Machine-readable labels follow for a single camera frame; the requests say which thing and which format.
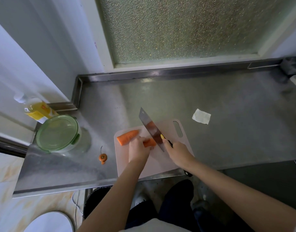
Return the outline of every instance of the hand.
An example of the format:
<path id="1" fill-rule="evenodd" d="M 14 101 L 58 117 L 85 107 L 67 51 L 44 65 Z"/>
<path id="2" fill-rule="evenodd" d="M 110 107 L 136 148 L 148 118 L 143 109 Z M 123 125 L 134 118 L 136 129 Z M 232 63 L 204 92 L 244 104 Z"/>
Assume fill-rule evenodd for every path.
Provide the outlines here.
<path id="1" fill-rule="evenodd" d="M 141 163 L 146 164 L 150 150 L 153 147 L 144 147 L 143 142 L 148 141 L 149 138 L 143 138 L 141 136 L 135 138 L 134 140 L 130 141 L 129 145 L 129 162 L 131 161 L 139 161 Z"/>
<path id="2" fill-rule="evenodd" d="M 163 139 L 163 143 L 173 162 L 184 170 L 188 170 L 190 164 L 196 160 L 185 144 L 174 142 L 171 147 L 166 139 Z"/>

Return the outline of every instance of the frosted glass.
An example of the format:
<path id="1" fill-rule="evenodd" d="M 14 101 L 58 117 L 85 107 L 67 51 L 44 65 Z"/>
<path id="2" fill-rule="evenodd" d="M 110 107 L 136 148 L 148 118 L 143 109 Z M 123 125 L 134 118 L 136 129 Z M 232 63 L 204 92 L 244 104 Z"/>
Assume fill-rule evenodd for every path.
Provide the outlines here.
<path id="1" fill-rule="evenodd" d="M 97 0 L 114 62 L 257 53 L 296 0 Z"/>

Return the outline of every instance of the plastic container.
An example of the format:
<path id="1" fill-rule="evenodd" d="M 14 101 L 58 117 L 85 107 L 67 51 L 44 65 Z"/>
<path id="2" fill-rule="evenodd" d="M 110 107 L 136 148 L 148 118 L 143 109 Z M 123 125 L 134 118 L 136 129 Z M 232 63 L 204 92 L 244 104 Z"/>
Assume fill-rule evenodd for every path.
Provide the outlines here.
<path id="1" fill-rule="evenodd" d="M 24 105 L 24 112 L 34 120 L 43 124 L 46 120 L 57 116 L 58 113 L 51 109 L 44 101 L 35 97 L 27 97 L 24 93 L 17 93 L 14 99 Z"/>
<path id="2" fill-rule="evenodd" d="M 81 139 L 77 120 L 69 115 L 58 115 L 47 120 L 36 134 L 38 146 L 48 152 L 68 152 Z"/>

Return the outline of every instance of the white cord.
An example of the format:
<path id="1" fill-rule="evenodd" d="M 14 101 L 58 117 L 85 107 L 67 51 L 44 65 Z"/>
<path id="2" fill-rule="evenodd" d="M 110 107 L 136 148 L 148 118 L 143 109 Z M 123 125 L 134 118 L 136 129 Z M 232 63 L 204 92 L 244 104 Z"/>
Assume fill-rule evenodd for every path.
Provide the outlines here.
<path id="1" fill-rule="evenodd" d="M 80 210 L 80 207 L 77 205 L 78 204 L 78 198 L 79 198 L 79 191 L 78 191 L 78 194 L 77 194 L 77 199 L 76 199 L 76 203 L 73 199 L 74 195 L 75 195 L 76 191 L 73 193 L 72 195 L 72 201 L 73 203 L 75 204 L 75 209 L 74 209 L 74 218 L 75 218 L 75 230 L 77 230 L 77 220 L 76 220 L 76 210 L 78 208 L 78 210 L 80 211 L 80 213 L 83 215 L 82 211 Z"/>

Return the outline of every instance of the forearm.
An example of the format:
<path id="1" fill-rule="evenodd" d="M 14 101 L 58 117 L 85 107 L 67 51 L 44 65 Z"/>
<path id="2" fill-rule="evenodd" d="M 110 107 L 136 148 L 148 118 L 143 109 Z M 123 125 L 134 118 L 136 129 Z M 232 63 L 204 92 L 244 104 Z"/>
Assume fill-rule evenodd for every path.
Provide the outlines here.
<path id="1" fill-rule="evenodd" d="M 296 210 L 194 161 L 186 170 L 196 175 L 255 231 L 293 231 Z"/>
<path id="2" fill-rule="evenodd" d="M 116 183 L 82 223 L 79 232 L 123 230 L 139 175 L 145 163 L 131 161 Z"/>

